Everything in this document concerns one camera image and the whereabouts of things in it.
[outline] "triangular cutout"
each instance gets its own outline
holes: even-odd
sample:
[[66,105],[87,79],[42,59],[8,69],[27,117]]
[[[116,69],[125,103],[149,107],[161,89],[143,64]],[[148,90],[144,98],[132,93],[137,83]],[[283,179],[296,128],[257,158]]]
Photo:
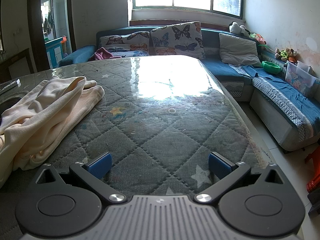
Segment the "triangular cutout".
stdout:
[[283,184],[283,181],[281,180],[278,172],[275,170],[271,170],[266,178],[266,182],[271,183],[277,183],[277,184]]
[[42,174],[39,177],[39,179],[37,180],[36,184],[44,184],[44,183],[50,183],[50,182],[54,182],[54,181],[56,181],[56,179],[54,178],[51,171],[49,169],[47,169],[42,172]]

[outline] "butterfly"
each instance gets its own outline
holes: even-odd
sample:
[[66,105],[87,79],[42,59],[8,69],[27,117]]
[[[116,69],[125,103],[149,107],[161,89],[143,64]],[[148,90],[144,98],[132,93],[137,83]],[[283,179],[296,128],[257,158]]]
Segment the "butterfly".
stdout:
[[149,56],[149,53],[146,52],[146,51],[139,51],[139,50],[137,50],[137,51],[135,51],[135,52],[133,53],[133,56],[134,56],[134,57]]
[[114,43],[124,44],[121,36],[118,36],[118,37],[116,37],[116,36],[111,36],[111,37],[109,37],[109,40],[108,40],[108,42],[107,42],[106,45],[110,45],[110,44],[114,44]]
[[166,27],[167,27],[167,26],[162,26],[162,27],[160,27],[160,29],[164,30]]
[[169,45],[169,42],[167,42],[167,40],[169,39],[169,33],[165,33],[161,40],[158,39],[157,37],[153,36],[152,40],[153,43],[155,44],[156,47],[166,47]]
[[200,38],[195,38],[198,41],[200,48],[203,48],[203,42]]
[[131,45],[130,45],[130,50],[131,50],[131,51],[132,51],[132,50],[145,50],[145,51],[148,51],[148,45],[145,44],[145,43],[142,43],[141,45],[140,45],[140,44],[138,44],[138,45],[136,45],[136,44],[131,44]]
[[177,55],[174,48],[157,49],[156,53],[159,55]]
[[197,32],[201,32],[201,23],[200,22],[194,22],[195,26],[196,26],[196,31]]
[[190,32],[189,32],[189,30],[190,30],[190,24],[186,25],[186,26],[183,28],[182,31],[181,31],[180,29],[178,29],[177,27],[175,27],[175,26],[172,26],[172,30],[173,30],[174,33],[175,33],[174,36],[176,37],[176,40],[180,39],[181,36],[183,37],[183,35],[185,35],[187,38],[191,38],[191,37],[190,37]]
[[195,42],[194,43],[191,43],[191,44],[187,44],[186,46],[183,46],[183,45],[176,45],[174,46],[176,49],[178,50],[182,50],[182,51],[194,51],[195,50],[195,47],[198,46],[198,44],[196,44]]
[[131,40],[132,38],[134,38],[135,36],[143,36],[145,38],[149,39],[149,33],[148,32],[136,32],[136,33],[132,33],[127,37],[127,40]]
[[128,50],[127,49],[123,49],[123,48],[110,48],[110,49],[108,49],[108,51],[113,53],[113,52],[126,52]]

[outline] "window sill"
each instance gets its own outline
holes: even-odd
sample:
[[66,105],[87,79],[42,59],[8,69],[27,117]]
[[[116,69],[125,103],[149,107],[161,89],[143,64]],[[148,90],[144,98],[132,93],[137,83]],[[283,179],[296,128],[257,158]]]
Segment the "window sill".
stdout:
[[221,14],[190,9],[142,8],[133,9],[131,20],[187,20],[229,26],[232,21],[244,25],[245,21]]

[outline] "blue gripper pad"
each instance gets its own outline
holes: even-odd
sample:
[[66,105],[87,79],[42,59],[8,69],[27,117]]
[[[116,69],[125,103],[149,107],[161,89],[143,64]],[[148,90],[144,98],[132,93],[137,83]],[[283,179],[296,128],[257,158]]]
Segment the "blue gripper pad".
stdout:
[[221,156],[217,152],[212,152],[209,154],[208,165],[209,170],[219,179],[224,178],[237,167],[234,163]]
[[112,156],[110,153],[103,153],[97,158],[84,165],[84,168],[98,179],[101,179],[112,165]]

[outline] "red plastic stool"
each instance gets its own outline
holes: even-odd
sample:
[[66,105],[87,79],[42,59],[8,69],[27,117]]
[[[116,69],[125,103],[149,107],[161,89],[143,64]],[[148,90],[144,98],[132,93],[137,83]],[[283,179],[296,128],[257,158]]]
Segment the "red plastic stool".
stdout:
[[313,159],[315,175],[311,181],[307,183],[307,191],[309,193],[320,187],[320,146],[305,158],[304,163],[307,163],[310,159]]

